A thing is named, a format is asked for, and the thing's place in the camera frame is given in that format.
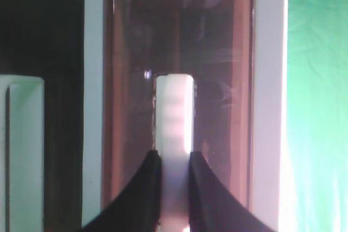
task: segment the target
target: transparent acrylic wall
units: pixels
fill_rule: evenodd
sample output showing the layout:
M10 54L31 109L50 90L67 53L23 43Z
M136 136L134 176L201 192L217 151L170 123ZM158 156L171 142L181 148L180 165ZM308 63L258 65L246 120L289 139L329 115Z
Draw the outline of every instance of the transparent acrylic wall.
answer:
M152 148L160 73L197 82L194 150L248 206L252 0L105 0L103 198L107 205Z

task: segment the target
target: green backdrop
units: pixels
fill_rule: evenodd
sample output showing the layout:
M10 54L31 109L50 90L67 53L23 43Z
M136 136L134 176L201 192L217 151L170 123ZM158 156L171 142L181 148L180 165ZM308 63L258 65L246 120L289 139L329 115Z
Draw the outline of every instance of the green backdrop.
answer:
M347 232L348 0L289 0L288 27L297 231Z

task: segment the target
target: white panel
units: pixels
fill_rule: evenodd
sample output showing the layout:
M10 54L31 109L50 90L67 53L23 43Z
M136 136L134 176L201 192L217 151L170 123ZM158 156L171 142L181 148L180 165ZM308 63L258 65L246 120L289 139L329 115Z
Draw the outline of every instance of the white panel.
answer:
M194 80L186 74L156 79L156 149L162 159L161 232L182 232L188 220Z
M7 125L6 92L9 94ZM0 76L0 232L44 230L44 81ZM9 186L9 209L5 209ZM9 213L9 223L5 212Z
M101 210L103 0L85 0L82 224Z
M286 115L288 0L256 0L252 212L278 230L281 144Z

